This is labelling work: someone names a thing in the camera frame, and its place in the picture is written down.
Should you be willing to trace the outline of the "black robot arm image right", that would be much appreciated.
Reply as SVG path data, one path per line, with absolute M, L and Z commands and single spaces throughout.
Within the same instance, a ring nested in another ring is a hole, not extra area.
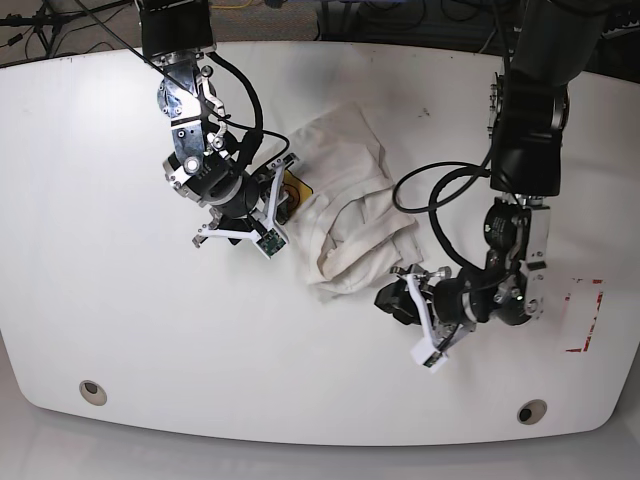
M 609 1 L 527 3 L 516 46 L 503 51 L 486 159 L 447 162 L 423 207 L 457 274 L 422 269 L 412 235 L 416 210 L 398 202 L 400 186 L 384 171 L 381 144 L 356 105 L 295 131 L 290 141 L 299 160 L 285 231 L 301 280 L 331 298 L 393 275 L 376 306 L 422 328 L 413 356 L 428 367 L 492 318 L 516 326 L 539 316 L 550 220 L 545 199 L 560 191 L 567 87 L 586 67 L 611 9 Z M 497 192 L 483 223 L 483 267 L 453 248 L 437 216 L 450 183 L 480 178 Z

